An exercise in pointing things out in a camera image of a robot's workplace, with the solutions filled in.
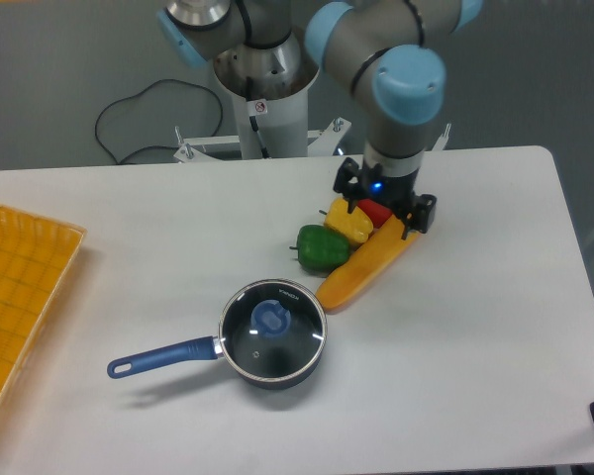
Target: black cable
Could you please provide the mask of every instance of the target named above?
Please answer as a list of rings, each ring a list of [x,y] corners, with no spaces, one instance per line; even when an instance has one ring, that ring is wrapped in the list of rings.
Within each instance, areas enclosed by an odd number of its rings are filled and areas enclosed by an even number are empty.
[[[139,92],[139,93],[137,93],[137,94],[135,94],[133,96],[124,97],[123,99],[118,99],[118,100],[116,100],[116,101],[108,104],[104,108],[104,110],[99,113],[99,117],[97,117],[97,120],[95,121],[95,140],[104,149],[104,151],[106,153],[108,153],[108,155],[110,155],[110,157],[114,160],[114,162],[117,165],[128,164],[129,161],[130,161],[130,159],[132,159],[133,157],[135,157],[139,153],[142,153],[142,152],[148,151],[148,150],[178,150],[178,147],[177,146],[148,145],[148,146],[144,146],[143,148],[139,148],[138,150],[133,151],[132,153],[130,153],[129,155],[125,156],[121,160],[118,160],[117,157],[114,155],[114,153],[112,151],[110,151],[110,149],[108,149],[108,147],[106,147],[105,145],[103,145],[103,143],[101,142],[101,139],[99,139],[99,122],[101,121],[101,118],[103,117],[103,115],[108,111],[108,109],[110,109],[111,107],[114,107],[117,104],[120,104],[122,102],[130,101],[132,99],[138,99],[141,96],[143,96],[146,92],[148,92],[150,89],[152,89],[153,87],[155,87],[155,86],[157,86],[159,84],[164,84],[164,83],[181,84],[183,86],[192,87],[194,89],[201,89],[201,90],[203,90],[203,91],[211,94],[211,96],[214,99],[216,99],[216,101],[218,102],[218,108],[220,110],[220,118],[218,119],[218,124],[216,125],[216,128],[214,129],[214,131],[211,133],[210,137],[214,137],[218,133],[218,130],[222,127],[222,121],[223,121],[223,118],[224,118],[225,111],[224,111],[224,107],[222,105],[222,101],[220,100],[220,97],[218,97],[218,94],[216,94],[214,91],[212,91],[208,87],[201,86],[200,84],[194,84],[192,82],[181,81],[179,79],[159,79],[158,81],[153,82],[152,84],[150,84],[143,91],[141,91],[141,92]]]

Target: blue lid knob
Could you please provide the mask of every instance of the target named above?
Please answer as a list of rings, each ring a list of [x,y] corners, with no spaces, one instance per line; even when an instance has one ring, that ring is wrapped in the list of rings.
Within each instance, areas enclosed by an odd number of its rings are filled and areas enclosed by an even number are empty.
[[[290,311],[284,309],[278,300],[264,300],[251,312],[250,326],[260,336],[282,336],[290,327]]]
[[[404,45],[381,57],[372,79],[372,92],[378,106],[393,120],[418,126],[440,111],[445,81],[445,65],[437,54]]]

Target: blue handle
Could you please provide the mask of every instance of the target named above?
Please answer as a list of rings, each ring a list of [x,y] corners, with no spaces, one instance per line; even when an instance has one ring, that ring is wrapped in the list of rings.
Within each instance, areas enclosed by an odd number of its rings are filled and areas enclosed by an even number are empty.
[[[181,361],[217,358],[218,355],[214,349],[214,338],[204,336],[146,351],[145,353],[115,359],[108,364],[108,376],[119,379]]]

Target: yellow tray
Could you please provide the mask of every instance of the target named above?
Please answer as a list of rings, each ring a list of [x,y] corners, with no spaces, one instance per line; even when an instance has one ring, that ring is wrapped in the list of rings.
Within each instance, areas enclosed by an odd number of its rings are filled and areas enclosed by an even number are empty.
[[[0,205],[0,401],[85,234],[84,228]]]

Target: hanging hole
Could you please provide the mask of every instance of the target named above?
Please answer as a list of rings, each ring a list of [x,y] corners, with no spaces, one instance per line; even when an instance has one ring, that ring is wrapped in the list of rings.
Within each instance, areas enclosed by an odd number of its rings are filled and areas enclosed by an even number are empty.
[[[116,366],[114,369],[115,374],[125,373],[126,371],[130,371],[132,369],[132,364],[126,363]]]

